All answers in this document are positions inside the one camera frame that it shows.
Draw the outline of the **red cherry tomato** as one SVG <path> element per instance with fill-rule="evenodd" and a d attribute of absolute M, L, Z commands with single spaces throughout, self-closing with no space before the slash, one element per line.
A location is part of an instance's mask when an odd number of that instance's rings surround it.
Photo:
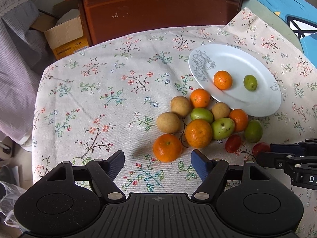
<path fill-rule="evenodd" d="M 260 152 L 269 152 L 270 145 L 266 142 L 260 142 L 254 145 L 252 148 L 252 153 L 254 157 L 257 157 Z"/>
<path fill-rule="evenodd" d="M 241 143 L 242 139 L 239 135 L 231 135 L 225 143 L 225 150 L 228 153 L 235 153 L 240 148 Z"/>

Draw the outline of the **large orange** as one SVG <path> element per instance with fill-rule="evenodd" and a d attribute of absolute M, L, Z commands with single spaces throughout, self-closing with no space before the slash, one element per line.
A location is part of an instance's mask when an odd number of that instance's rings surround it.
<path fill-rule="evenodd" d="M 153 153 L 161 162 L 172 162 L 178 159 L 182 150 L 182 143 L 173 134 L 163 134 L 153 143 Z"/>
<path fill-rule="evenodd" d="M 187 143 L 196 149 L 207 147 L 212 141 L 211 125 L 204 119 L 192 120 L 185 129 Z"/>

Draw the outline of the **spotted green jujube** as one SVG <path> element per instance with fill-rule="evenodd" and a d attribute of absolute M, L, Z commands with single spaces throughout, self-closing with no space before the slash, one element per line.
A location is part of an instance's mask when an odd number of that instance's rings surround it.
<path fill-rule="evenodd" d="M 235 123 L 230 118 L 220 118 L 211 123 L 214 140 L 222 140 L 228 138 L 234 133 Z"/>

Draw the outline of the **brown longan right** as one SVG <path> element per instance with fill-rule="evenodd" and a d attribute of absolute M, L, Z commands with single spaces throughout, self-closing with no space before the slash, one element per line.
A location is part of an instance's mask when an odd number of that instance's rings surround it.
<path fill-rule="evenodd" d="M 220 118 L 228 117 L 230 114 L 230 108 L 227 104 L 218 102 L 212 106 L 211 112 L 214 116 L 214 120 L 218 120 Z"/>

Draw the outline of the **brown longan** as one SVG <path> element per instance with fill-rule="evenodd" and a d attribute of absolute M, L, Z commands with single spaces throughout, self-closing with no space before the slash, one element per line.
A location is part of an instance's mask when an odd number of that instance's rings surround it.
<path fill-rule="evenodd" d="M 184 96 L 174 97 L 171 102 L 171 112 L 178 115 L 180 118 L 185 118 L 191 112 L 191 103 Z"/>
<path fill-rule="evenodd" d="M 218 102 L 212 106 L 211 112 L 214 116 L 214 120 L 218 120 L 220 118 L 228 117 L 230 114 L 230 108 L 227 104 Z"/>
<path fill-rule="evenodd" d="M 172 112 L 165 112 L 157 117 L 156 125 L 161 132 L 173 134 L 180 130 L 180 119 Z"/>

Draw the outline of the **brown longan left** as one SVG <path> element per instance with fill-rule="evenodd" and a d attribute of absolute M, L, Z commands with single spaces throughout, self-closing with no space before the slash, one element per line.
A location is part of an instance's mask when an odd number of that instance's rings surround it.
<path fill-rule="evenodd" d="M 180 130 L 180 119 L 172 112 L 165 112 L 157 117 L 156 125 L 161 132 L 173 134 Z"/>

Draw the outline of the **brown longan top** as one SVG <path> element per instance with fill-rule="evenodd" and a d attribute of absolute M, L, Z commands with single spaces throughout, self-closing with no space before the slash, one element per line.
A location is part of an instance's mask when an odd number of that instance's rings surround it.
<path fill-rule="evenodd" d="M 178 115 L 180 118 L 185 118 L 191 112 L 191 103 L 184 96 L 174 97 L 171 102 L 171 112 Z"/>

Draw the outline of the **floral tablecloth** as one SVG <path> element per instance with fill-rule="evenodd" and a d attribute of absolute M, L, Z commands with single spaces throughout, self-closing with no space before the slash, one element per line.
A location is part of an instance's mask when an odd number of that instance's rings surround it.
<path fill-rule="evenodd" d="M 176 96 L 199 88 L 189 69 L 197 47 L 223 43 L 255 56 L 275 77 L 282 103 L 260 122 L 266 143 L 316 137 L 316 68 L 285 37 L 251 10 L 226 26 L 194 26 L 135 33 L 104 42 L 48 66 L 36 97 L 32 133 L 33 180 L 57 164 L 86 165 L 125 154 L 115 179 L 124 193 L 186 192 L 201 184 L 191 148 L 171 163 L 152 145 L 161 135 L 156 118 Z"/>

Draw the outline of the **small orange near plate top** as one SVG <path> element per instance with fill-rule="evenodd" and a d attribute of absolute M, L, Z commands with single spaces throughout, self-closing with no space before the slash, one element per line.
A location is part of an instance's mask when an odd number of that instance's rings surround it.
<path fill-rule="evenodd" d="M 195 89 L 190 95 L 190 101 L 194 108 L 206 108 L 210 100 L 210 93 L 204 89 Z"/>

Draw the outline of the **clear plastic bag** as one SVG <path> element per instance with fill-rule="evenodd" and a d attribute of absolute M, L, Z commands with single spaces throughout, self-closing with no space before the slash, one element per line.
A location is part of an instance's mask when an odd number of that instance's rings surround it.
<path fill-rule="evenodd" d="M 1 181 L 1 223 L 13 228 L 18 228 L 18 222 L 14 216 L 14 205 L 18 198 L 26 191 L 14 184 Z"/>

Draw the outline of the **white oval plate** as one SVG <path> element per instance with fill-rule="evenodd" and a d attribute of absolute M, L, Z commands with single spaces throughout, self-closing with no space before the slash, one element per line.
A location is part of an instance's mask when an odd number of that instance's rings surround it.
<path fill-rule="evenodd" d="M 188 64 L 197 83 L 231 109 L 240 108 L 249 116 L 266 117 L 281 106 L 282 95 L 275 77 L 249 52 L 224 44 L 203 45 L 191 52 Z M 214 74 L 220 70 L 232 76 L 233 85 L 228 90 L 220 90 L 214 85 Z M 255 91 L 244 87 L 246 75 L 256 77 Z"/>

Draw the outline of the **lilac checked cloth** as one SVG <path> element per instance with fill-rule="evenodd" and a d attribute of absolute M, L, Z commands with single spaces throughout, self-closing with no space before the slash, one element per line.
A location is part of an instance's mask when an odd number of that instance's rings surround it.
<path fill-rule="evenodd" d="M 31 28 L 38 16 L 31 0 L 1 0 L 1 138 L 18 144 L 32 134 L 41 75 L 55 60 L 44 34 Z"/>

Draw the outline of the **cardboard box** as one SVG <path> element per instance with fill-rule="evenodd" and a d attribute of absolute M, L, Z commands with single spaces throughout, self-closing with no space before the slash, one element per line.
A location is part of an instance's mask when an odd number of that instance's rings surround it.
<path fill-rule="evenodd" d="M 53 6 L 53 12 L 40 12 L 31 29 L 45 35 L 55 58 L 59 60 L 88 48 L 77 2 L 58 3 Z"/>

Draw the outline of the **blue patterned fabric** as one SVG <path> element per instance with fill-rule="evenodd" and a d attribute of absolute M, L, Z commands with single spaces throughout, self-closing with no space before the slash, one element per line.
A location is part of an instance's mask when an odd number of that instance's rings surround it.
<path fill-rule="evenodd" d="M 316 66 L 316 8 L 305 0 L 258 0 L 278 15 L 299 39 L 303 54 Z"/>

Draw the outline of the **brown wooden cabinet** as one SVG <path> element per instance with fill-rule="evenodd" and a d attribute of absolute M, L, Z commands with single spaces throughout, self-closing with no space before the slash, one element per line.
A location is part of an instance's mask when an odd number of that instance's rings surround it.
<path fill-rule="evenodd" d="M 90 45 L 165 27 L 226 25 L 244 0 L 77 0 Z"/>

